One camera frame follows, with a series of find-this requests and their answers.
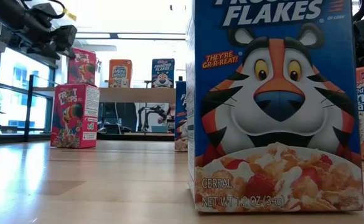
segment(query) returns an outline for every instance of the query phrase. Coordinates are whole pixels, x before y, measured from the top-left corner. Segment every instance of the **cereal bowl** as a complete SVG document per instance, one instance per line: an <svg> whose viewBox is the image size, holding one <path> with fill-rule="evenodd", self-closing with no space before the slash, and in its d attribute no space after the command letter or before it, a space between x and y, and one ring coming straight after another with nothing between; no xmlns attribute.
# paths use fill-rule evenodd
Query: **cereal bowl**
<svg viewBox="0 0 364 224"><path fill-rule="evenodd" d="M328 152L278 142L196 167L195 187L200 198L196 206L204 212L346 211L363 206L358 166ZM208 203L209 197L218 199L216 205Z"/></svg>

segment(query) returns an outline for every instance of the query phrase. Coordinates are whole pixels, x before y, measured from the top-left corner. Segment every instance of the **cable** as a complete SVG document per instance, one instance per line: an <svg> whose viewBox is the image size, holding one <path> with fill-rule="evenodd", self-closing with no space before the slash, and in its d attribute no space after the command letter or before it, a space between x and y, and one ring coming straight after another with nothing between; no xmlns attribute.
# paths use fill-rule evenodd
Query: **cable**
<svg viewBox="0 0 364 224"><path fill-rule="evenodd" d="M28 5L26 4L26 1L28 1L28 0L20 0L21 1L21 3L22 3L22 5L24 6L24 8L25 9L27 9L27 10L29 10L29 7L28 7ZM47 17L49 17L49 18L52 18L52 19L61 19L62 17L64 17L64 15L65 15L65 13L66 13L66 8L65 8L65 6L64 6L64 4L63 3L61 3L60 1L58 1L58 0L48 0L48 1L51 1L51 2L55 2L55 3L57 3L57 4L59 4L59 5L61 5L61 7L63 8L63 11L62 11L62 13L60 14L60 15L52 15L52 14L49 14L49 13L47 13L47 12L44 12L44 11L42 11L42 10L40 10L40 9L34 9L34 10L36 10L37 12L39 12L40 14L42 14L42 15L44 15L44 16L47 16Z"/></svg>
<svg viewBox="0 0 364 224"><path fill-rule="evenodd" d="M121 124L120 124L119 118L118 118L117 102L114 103L114 107L115 107L115 115L117 116L118 131L119 131L119 134L122 134L121 133L121 127L120 127Z"/></svg>

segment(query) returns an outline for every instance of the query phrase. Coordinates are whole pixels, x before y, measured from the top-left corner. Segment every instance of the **tiger ear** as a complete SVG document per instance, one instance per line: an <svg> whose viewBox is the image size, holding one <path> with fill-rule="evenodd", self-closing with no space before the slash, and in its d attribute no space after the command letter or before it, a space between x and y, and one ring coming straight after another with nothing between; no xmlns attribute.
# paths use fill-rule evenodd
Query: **tiger ear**
<svg viewBox="0 0 364 224"><path fill-rule="evenodd" d="M247 46L256 38L252 31L247 28L230 29L227 36L230 43L237 46Z"/></svg>
<svg viewBox="0 0 364 224"><path fill-rule="evenodd" d="M313 23L306 23L301 27L297 40L307 48L317 49L324 45L324 35Z"/></svg>

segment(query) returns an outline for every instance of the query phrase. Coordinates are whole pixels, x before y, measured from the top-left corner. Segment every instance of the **strawberry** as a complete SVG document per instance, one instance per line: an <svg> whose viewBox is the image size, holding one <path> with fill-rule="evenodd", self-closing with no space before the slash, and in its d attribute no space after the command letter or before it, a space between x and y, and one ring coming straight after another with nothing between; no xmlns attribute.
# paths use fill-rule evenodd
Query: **strawberry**
<svg viewBox="0 0 364 224"><path fill-rule="evenodd" d="M327 155L321 154L320 161L332 165L332 160Z"/></svg>
<svg viewBox="0 0 364 224"><path fill-rule="evenodd" d="M292 187L294 187L294 185L303 181L305 179L305 177L310 177L313 180L313 182L315 184L317 184L317 186L320 188L321 179L320 179L319 173L317 173L317 170L315 168L303 169L302 175L297 180L295 180L294 183L292 183Z"/></svg>
<svg viewBox="0 0 364 224"><path fill-rule="evenodd" d="M226 169L238 169L238 166L242 163L242 162L246 162L245 160L243 159L235 159L231 162L229 162L225 168Z"/></svg>
<svg viewBox="0 0 364 224"><path fill-rule="evenodd" d="M274 184L269 178L261 174L255 174L252 176L245 187L245 196L248 198L252 196L259 196L261 198L272 196L273 192Z"/></svg>

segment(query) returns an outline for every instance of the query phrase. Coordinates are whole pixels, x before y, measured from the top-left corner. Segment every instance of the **tiger nose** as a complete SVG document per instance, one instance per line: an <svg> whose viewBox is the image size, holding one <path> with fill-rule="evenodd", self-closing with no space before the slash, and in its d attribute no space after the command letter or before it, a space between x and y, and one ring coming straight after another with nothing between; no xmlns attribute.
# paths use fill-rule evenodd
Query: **tiger nose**
<svg viewBox="0 0 364 224"><path fill-rule="evenodd" d="M299 111L305 97L289 91L269 91L257 94L254 100L268 116L282 122Z"/></svg>

